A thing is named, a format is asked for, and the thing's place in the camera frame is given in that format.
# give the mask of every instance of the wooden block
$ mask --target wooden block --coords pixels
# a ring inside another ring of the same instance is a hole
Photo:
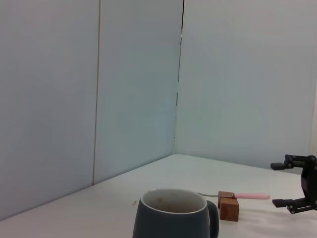
[[[223,192],[223,191],[219,191],[218,195],[221,196],[231,196],[234,195],[234,192]],[[221,201],[222,197],[218,197],[218,208],[220,209],[220,201]]]
[[[219,192],[219,195],[232,195],[232,192]],[[239,220],[239,203],[236,198],[218,198],[220,208],[220,219],[225,221],[237,222]]]

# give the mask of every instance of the gray mug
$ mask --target gray mug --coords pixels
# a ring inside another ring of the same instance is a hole
[[[155,189],[139,202],[133,238],[217,238],[216,205],[197,193]]]

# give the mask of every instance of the vertical seam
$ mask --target vertical seam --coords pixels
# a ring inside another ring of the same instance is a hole
[[[99,0],[99,21],[98,21],[98,60],[97,60],[97,96],[96,96],[96,114],[95,114],[95,144],[94,144],[94,164],[93,164],[93,185],[95,181],[96,171],[96,148],[97,148],[97,111],[98,111],[98,95],[99,95],[99,76],[100,76],[100,42],[101,42],[101,15],[102,15],[102,0]]]

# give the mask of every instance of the white wall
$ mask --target white wall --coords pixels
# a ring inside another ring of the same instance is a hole
[[[103,0],[95,182],[172,154],[183,0]]]
[[[0,220],[92,185],[98,2],[0,1]]]
[[[317,1],[188,0],[175,153],[269,168],[308,155]]]

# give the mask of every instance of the pink handle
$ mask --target pink handle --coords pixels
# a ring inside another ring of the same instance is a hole
[[[243,198],[243,199],[268,200],[271,196],[268,194],[261,194],[261,193],[238,193],[238,194],[235,194],[234,197]]]

